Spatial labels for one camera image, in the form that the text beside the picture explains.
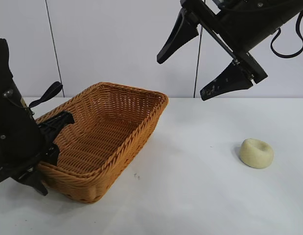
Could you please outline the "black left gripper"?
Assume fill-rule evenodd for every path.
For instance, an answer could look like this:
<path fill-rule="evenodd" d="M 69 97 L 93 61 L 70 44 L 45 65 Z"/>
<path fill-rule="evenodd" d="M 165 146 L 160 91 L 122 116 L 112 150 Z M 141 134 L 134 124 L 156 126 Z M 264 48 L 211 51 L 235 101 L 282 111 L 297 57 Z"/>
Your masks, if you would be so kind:
<path fill-rule="evenodd" d="M 8 43 L 0 38 L 0 183 L 12 178 L 42 196 L 48 194 L 37 166 L 40 161 L 57 164 L 60 150 L 54 140 L 65 126 L 75 121 L 71 113 L 61 111 L 36 123 L 31 109 L 59 92 L 60 83 L 56 81 L 41 98 L 27 105 L 9 67 Z"/>

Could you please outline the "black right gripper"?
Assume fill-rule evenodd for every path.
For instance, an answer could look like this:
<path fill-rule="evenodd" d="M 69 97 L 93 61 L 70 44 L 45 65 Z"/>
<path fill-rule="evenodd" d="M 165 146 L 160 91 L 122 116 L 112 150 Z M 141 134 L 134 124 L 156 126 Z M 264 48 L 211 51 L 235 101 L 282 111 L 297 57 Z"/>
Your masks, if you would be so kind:
<path fill-rule="evenodd" d="M 249 53 L 283 24 L 303 11 L 303 0 L 230 0 L 220 1 L 214 14 L 202 0 L 182 0 L 183 7 L 160 52 L 157 62 L 164 63 L 179 48 L 199 35 L 200 24 L 234 59 L 200 91 L 202 100 L 240 90 L 259 83 L 266 72 Z"/>

